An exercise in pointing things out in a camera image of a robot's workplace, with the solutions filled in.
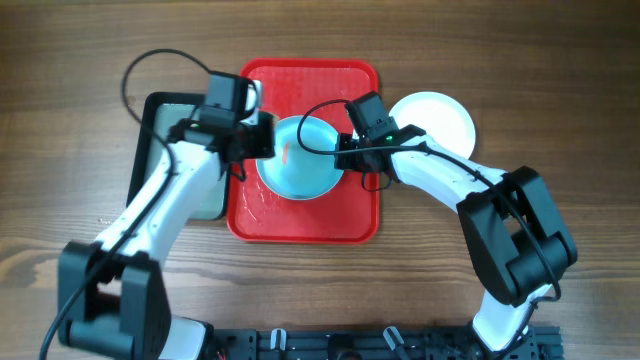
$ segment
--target red rectangular tray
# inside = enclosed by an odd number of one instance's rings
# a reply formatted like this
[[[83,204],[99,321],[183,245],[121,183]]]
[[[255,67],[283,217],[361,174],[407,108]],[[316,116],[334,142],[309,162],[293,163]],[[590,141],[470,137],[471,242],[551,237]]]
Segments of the red rectangular tray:
[[[326,100],[351,100],[378,90],[377,73],[360,60],[255,59],[241,74],[262,81],[262,110],[280,119],[304,115]],[[338,132],[353,132],[343,104],[330,105],[313,116]],[[380,193],[362,189],[360,173],[345,171],[329,193],[295,201],[276,195],[262,183],[255,160],[245,161],[245,168],[245,182],[232,177],[227,211],[229,229],[243,240],[358,244],[378,231]],[[379,182],[378,175],[367,176],[367,188],[378,188]]]

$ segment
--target black-rimmed container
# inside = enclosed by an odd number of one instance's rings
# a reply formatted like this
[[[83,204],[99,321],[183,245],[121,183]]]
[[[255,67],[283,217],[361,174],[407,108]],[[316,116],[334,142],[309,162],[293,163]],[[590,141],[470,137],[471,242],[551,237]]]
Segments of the black-rimmed container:
[[[191,115],[193,108],[202,104],[204,95],[156,92],[147,97],[142,113],[143,124],[151,127],[160,136],[166,137],[169,128],[180,119]],[[138,147],[131,173],[127,206],[138,194],[144,182],[155,169],[162,145],[154,140],[144,130],[140,129]],[[191,214],[193,220],[218,220],[227,212],[227,192],[229,189],[229,174],[225,172],[218,184],[206,195],[203,195],[200,207]]]

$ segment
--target robotic arm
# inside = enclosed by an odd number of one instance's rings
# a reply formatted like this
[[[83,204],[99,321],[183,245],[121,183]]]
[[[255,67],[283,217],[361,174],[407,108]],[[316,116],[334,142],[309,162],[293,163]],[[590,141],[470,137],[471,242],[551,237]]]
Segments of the robotic arm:
[[[108,266],[85,288],[66,314],[59,328],[62,344],[122,359],[220,358],[220,344],[212,325],[172,316],[161,269],[201,195],[215,186],[228,164],[273,156],[274,119],[259,111],[261,97],[258,82],[229,74],[211,75],[200,119],[183,119],[169,134],[169,147],[177,160],[177,168],[168,188],[136,233],[109,259]],[[376,93],[347,104],[347,110],[359,139],[341,134],[336,149],[376,147],[380,151],[366,157],[338,155],[336,167],[387,172],[394,180],[422,189],[458,213],[474,269],[487,289],[482,307],[472,322],[473,333],[487,358],[495,357],[509,345],[510,339],[520,336],[518,331],[528,321],[531,300],[550,288],[541,260],[523,241],[522,232],[510,234],[506,230],[503,221],[508,213],[497,200],[496,189],[512,199],[526,216],[558,279],[576,261],[575,245],[544,183],[529,168],[513,173],[486,168],[441,148],[422,129],[412,126],[398,129]],[[421,147],[432,152],[388,152],[384,149],[387,145]],[[495,187],[490,189],[477,181],[477,174],[434,156],[433,151],[479,172]],[[93,244],[72,242],[64,249],[58,272],[60,308],[158,191],[169,161],[165,152],[130,206]],[[98,283],[113,279],[122,283],[120,296],[98,289]],[[387,332],[384,338],[389,341]],[[271,348],[282,355],[286,333],[278,329],[270,341]],[[401,338],[397,340],[397,344],[402,343]],[[250,349],[258,351],[253,345]],[[329,354],[336,353],[330,349]],[[402,353],[398,354],[403,360],[408,359],[406,353],[404,358]],[[329,357],[331,360],[344,358]]]

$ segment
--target blue plate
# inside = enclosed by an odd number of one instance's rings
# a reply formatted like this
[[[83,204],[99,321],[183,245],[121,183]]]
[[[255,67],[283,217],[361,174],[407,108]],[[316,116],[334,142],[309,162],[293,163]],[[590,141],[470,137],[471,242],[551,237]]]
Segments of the blue plate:
[[[344,173],[333,167],[334,157],[312,154],[298,144],[302,116],[280,120],[275,127],[275,152],[271,159],[256,161],[258,175],[274,193],[290,200],[309,200],[331,190]],[[302,126],[304,144],[312,149],[335,150],[338,132],[326,122],[309,116]]]

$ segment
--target wooden tabletop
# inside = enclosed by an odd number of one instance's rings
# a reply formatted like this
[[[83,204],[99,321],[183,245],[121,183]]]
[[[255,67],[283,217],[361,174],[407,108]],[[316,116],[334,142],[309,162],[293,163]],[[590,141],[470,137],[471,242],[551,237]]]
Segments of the wooden tabletop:
[[[124,209],[138,127],[119,81],[159,47],[234,73],[264,56],[361,58],[388,108],[422,90],[459,100],[473,159],[538,170],[577,244],[562,300],[534,323],[561,327],[567,359],[640,358],[639,3],[39,3],[0,6],[0,359],[35,358],[58,254]],[[205,88],[192,64],[158,56],[129,100],[141,111],[151,92]],[[225,221],[189,224],[164,274],[172,311],[219,328],[468,322],[483,288],[457,216],[404,185],[382,203],[362,246],[250,245]],[[57,340],[50,356],[90,357]]]

